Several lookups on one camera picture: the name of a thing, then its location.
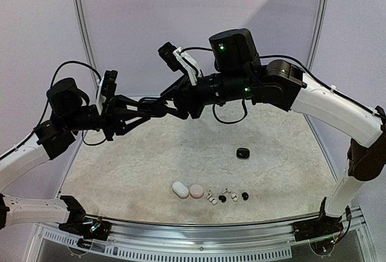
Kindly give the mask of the pink round earbud case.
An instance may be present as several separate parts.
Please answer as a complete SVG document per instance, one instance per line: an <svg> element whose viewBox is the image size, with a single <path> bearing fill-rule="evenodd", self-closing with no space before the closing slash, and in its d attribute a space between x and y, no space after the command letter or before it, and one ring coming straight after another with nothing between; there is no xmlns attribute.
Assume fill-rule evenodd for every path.
<svg viewBox="0 0 386 262"><path fill-rule="evenodd" d="M193 184L189 189L189 194L194 199L201 199L204 196L204 188L200 184Z"/></svg>

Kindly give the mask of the black oval earbud case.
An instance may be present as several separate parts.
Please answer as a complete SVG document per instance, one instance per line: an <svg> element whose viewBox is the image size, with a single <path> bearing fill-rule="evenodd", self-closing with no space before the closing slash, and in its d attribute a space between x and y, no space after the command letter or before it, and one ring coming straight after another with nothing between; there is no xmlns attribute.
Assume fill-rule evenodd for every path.
<svg viewBox="0 0 386 262"><path fill-rule="evenodd" d="M154 108L154 104L157 101L156 97L142 97L138 100L138 110L150 110Z"/></svg>

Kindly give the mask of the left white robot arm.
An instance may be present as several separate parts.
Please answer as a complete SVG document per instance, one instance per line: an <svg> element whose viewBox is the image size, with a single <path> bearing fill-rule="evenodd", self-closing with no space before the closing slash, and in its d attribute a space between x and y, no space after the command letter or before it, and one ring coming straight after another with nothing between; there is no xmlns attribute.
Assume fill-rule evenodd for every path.
<svg viewBox="0 0 386 262"><path fill-rule="evenodd" d="M77 87L73 78L55 83L46 93L51 107L48 120L33 129L26 141L1 157L1 189L25 173L63 154L78 132L102 131L105 139L122 136L154 116L154 99L132 100L115 95L115 78L105 76L98 89L98 104ZM1 195L1 227L54 222L68 225L76 234L90 228L84 208L72 196L55 199L21 199Z"/></svg>

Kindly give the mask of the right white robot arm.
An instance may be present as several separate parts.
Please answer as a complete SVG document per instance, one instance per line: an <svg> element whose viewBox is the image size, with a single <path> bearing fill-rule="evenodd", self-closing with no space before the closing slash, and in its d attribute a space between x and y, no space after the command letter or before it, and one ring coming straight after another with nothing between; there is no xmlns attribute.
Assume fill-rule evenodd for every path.
<svg viewBox="0 0 386 262"><path fill-rule="evenodd" d="M284 111L314 117L350 136L348 165L343 176L321 203L312 222L316 235L335 226L363 183L378 177L385 165L385 112L371 109L315 77L292 57L272 55L263 65L252 34L232 29L209 38L215 73L204 76L187 48L165 43L158 53L172 71L183 76L161 93L157 104L172 101L175 117L200 117L205 106L229 101L265 103Z"/></svg>

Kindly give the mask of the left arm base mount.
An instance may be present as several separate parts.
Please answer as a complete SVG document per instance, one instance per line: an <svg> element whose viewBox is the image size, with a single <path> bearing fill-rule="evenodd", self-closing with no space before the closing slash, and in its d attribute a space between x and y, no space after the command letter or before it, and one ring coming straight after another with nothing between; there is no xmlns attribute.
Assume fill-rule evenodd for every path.
<svg viewBox="0 0 386 262"><path fill-rule="evenodd" d="M103 218L87 218L84 208L73 196L60 196L66 204L69 217L65 223L59 224L59 230L82 236L85 240L107 241L112 224Z"/></svg>

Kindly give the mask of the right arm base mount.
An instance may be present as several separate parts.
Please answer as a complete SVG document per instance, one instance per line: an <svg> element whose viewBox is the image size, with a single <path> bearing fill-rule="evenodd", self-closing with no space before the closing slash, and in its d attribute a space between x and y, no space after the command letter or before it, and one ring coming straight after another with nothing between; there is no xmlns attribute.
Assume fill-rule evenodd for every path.
<svg viewBox="0 0 386 262"><path fill-rule="evenodd" d="M339 233L337 238L334 238L331 241L331 244L336 244L342 240L350 229L352 213L350 206L347 205L345 209L346 220L348 221L346 230L342 223L342 216L339 217L330 217L327 216L325 211L326 205L325 197L320 205L320 210L318 217L314 219L303 220L299 222L294 222L292 224L295 241L310 240L313 238L322 237L325 235L332 235L334 233Z"/></svg>

